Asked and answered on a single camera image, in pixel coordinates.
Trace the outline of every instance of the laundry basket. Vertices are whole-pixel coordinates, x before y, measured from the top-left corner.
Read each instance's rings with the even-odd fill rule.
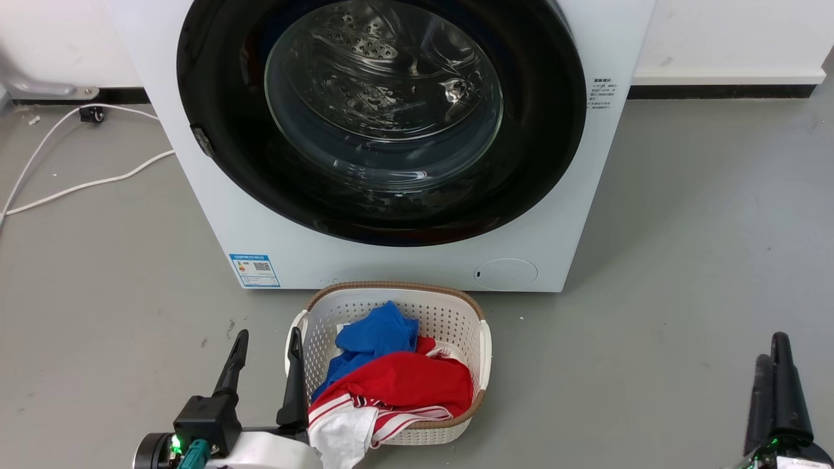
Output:
[[[330,359],[338,355],[335,348],[338,326],[363,319],[373,308],[389,300],[405,317],[420,320],[420,335],[433,337],[460,352],[470,369],[475,393],[472,406],[462,416],[413,423],[384,444],[416,446],[453,441],[466,430],[484,400],[492,363],[490,327],[475,300],[462,291],[379,281],[336,284],[316,293],[290,327],[290,331],[296,326],[301,329],[307,399],[324,382]],[[284,369],[289,374],[289,359]]]

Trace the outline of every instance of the brown basket rim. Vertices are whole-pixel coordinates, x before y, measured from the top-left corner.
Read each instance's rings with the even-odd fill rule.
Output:
[[[359,289],[359,288],[377,288],[377,289],[392,289],[392,290],[417,290],[417,291],[429,291],[432,293],[442,293],[445,295],[456,296],[461,300],[465,301],[466,304],[472,307],[475,310],[475,313],[478,315],[478,319],[485,320],[484,311],[478,305],[478,302],[475,301],[471,296],[467,295],[463,291],[449,288],[447,286],[439,286],[439,285],[427,285],[427,284],[417,284],[411,282],[392,282],[387,280],[371,280],[371,281],[362,281],[362,282],[342,282],[338,284],[333,284],[327,288],[323,288],[316,292],[313,295],[313,298],[310,300],[309,304],[307,304],[307,311],[311,311],[316,303],[319,302],[322,298],[326,295],[329,295],[335,291],[339,290],[352,290],[352,289]],[[453,426],[458,426],[461,423],[468,421],[472,416],[480,409],[481,403],[484,401],[484,396],[486,394],[486,390],[478,390],[477,394],[475,395],[475,399],[472,401],[472,405],[463,415],[458,416],[456,418],[450,420],[443,420],[443,421],[418,421],[416,423],[412,423],[411,425],[407,426],[405,430],[433,430],[433,429],[442,429],[442,428],[451,428]]]

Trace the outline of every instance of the red and white garment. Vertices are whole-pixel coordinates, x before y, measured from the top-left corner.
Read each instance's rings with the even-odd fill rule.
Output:
[[[462,415],[472,394],[466,365],[420,337],[416,353],[380,357],[329,387],[309,409],[310,445],[324,469],[350,469],[412,423]]]

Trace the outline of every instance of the white cable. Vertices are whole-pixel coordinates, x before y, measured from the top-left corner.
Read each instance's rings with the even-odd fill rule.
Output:
[[[8,208],[9,208],[10,206],[12,206],[12,202],[14,202],[14,197],[18,194],[18,189],[20,189],[20,184],[23,182],[23,179],[26,177],[26,173],[29,171],[29,166],[31,166],[31,165],[32,165],[32,162],[35,160],[35,157],[36,157],[36,156],[38,156],[38,153],[41,151],[41,148],[43,148],[43,144],[45,144],[45,143],[46,143],[47,139],[49,139],[49,137],[53,134],[53,132],[55,131],[55,129],[57,129],[59,125],[63,124],[63,122],[64,122],[65,120],[67,120],[67,119],[69,119],[70,117],[72,117],[72,116],[73,116],[73,114],[77,113],[77,112],[78,112],[78,111],[80,111],[81,109],[84,109],[84,108],[92,108],[92,107],[94,107],[94,106],[98,106],[98,107],[100,107],[100,108],[120,109],[120,110],[123,110],[123,111],[127,111],[127,112],[129,112],[129,113],[141,114],[141,115],[143,115],[143,116],[145,116],[145,117],[150,117],[151,119],[154,119],[154,120],[159,120],[159,118],[158,118],[158,117],[156,117],[156,116],[154,116],[154,115],[152,115],[152,114],[149,114],[149,113],[144,113],[144,112],[139,111],[139,110],[137,110],[137,109],[125,108],[125,107],[122,107],[122,106],[113,106],[112,104],[102,104],[102,103],[84,104],[83,106],[78,106],[77,108],[75,108],[75,109],[73,109],[72,111],[68,112],[68,113],[67,113],[67,115],[63,116],[63,117],[61,118],[61,120],[59,120],[59,121],[58,121],[58,123],[57,123],[57,124],[53,125],[53,127],[52,127],[51,129],[49,129],[49,132],[47,132],[46,136],[45,136],[45,137],[43,137],[43,140],[41,140],[41,143],[40,143],[40,144],[38,145],[38,147],[35,149],[35,153],[33,153],[33,154],[32,154],[32,156],[29,158],[29,161],[26,163],[26,166],[24,166],[24,167],[23,167],[23,172],[22,172],[22,173],[20,173],[20,177],[18,178],[18,181],[17,181],[16,183],[14,183],[14,187],[12,188],[12,192],[8,195],[8,199],[6,200],[6,204],[3,206],[3,211],[2,211],[2,212],[0,212],[0,227],[2,227],[2,226],[3,226],[3,221],[6,219],[6,215],[7,215],[7,214],[9,214],[9,213],[17,213],[17,212],[23,211],[23,210],[25,210],[25,209],[27,209],[27,208],[31,208],[29,205],[27,205],[26,207],[22,207],[21,209],[16,209],[16,210],[14,210],[13,212],[9,212],[9,211],[8,211]],[[168,156],[168,154],[171,154],[171,153],[173,153],[173,152],[168,152],[167,154],[163,154],[163,155],[164,155],[164,156]],[[154,161],[156,161],[157,159],[162,158],[162,157],[163,157],[163,155],[159,155],[159,156],[155,157],[155,158],[154,158],[154,159],[152,159],[151,161],[148,161],[147,163],[143,164],[142,166],[139,166],[138,168],[136,168],[136,169],[135,169],[134,171],[132,171],[131,173],[125,174],[124,176],[121,176],[120,178],[121,178],[121,179],[124,179],[124,178],[129,178],[130,176],[132,176],[133,174],[136,174],[137,172],[141,171],[142,169],[144,169],[146,166],[148,166],[149,164],[153,163],[153,162],[154,162]],[[95,183],[82,184],[82,186],[83,186],[83,187],[89,187],[90,185],[104,184],[105,182],[110,182],[110,180],[109,180],[109,179],[105,179],[104,181],[96,181]],[[83,187],[82,187],[82,186],[78,186],[78,187],[74,187],[74,188],[72,188],[72,189],[65,190],[65,191],[63,191],[63,192],[61,192],[61,193],[55,194],[55,195],[53,195],[53,196],[51,196],[51,197],[47,197],[46,199],[43,199],[43,200],[39,200],[39,201],[38,201],[38,202],[36,202],[35,204],[30,204],[30,205],[33,207],[33,206],[35,206],[35,205],[39,205],[39,204],[41,204],[41,203],[48,202],[49,200],[57,199],[58,197],[61,197],[62,195],[69,194],[70,192],[73,192],[73,191],[78,190],[78,189],[83,189]]]
[[[21,207],[21,208],[19,208],[19,209],[9,210],[9,211],[6,213],[6,216],[9,216],[9,215],[14,215],[14,214],[18,214],[18,213],[20,213],[20,212],[23,212],[24,210],[29,210],[29,209],[31,209],[32,207],[37,207],[37,206],[39,206],[40,204],[46,204],[46,203],[47,203],[47,202],[49,202],[49,201],[55,200],[55,199],[57,199],[58,197],[63,197],[64,195],[67,195],[67,194],[69,194],[69,193],[75,192],[76,190],[85,189],[85,188],[87,188],[87,187],[93,187],[94,185],[106,184],[106,183],[112,183],[112,182],[120,181],[120,180],[122,180],[122,179],[127,179],[127,178],[129,178],[130,176],[133,176],[134,174],[138,173],[139,171],[141,171],[141,170],[143,170],[143,169],[147,168],[147,167],[148,167],[148,166],[150,166],[151,164],[156,163],[156,162],[157,162],[157,161],[159,161],[160,159],[163,159],[163,158],[165,158],[166,156],[169,156],[169,155],[172,155],[172,154],[173,154],[173,150],[169,150],[169,151],[167,151],[167,152],[165,152],[165,153],[163,153],[163,154],[158,154],[158,155],[154,156],[153,158],[149,159],[148,161],[146,161],[146,162],[142,163],[142,165],[141,165],[141,166],[139,166],[138,168],[134,169],[133,171],[131,171],[131,172],[127,173],[127,174],[123,174],[123,175],[121,175],[121,176],[116,176],[115,178],[101,179],[101,180],[99,180],[99,181],[93,181],[92,183],[81,184],[81,185],[77,185],[77,186],[72,187],[72,188],[67,189],[67,190],[62,190],[61,192],[59,192],[59,193],[57,193],[57,194],[50,195],[50,196],[49,196],[49,197],[47,197],[46,199],[40,199],[39,201],[37,201],[37,202],[32,202],[32,203],[31,203],[31,204],[29,204],[29,205],[24,205],[23,207]]]

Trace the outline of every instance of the green light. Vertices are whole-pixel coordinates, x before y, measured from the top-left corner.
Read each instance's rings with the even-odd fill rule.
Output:
[[[176,435],[171,436],[171,451],[177,454],[183,454],[183,449],[180,447],[179,438]]]

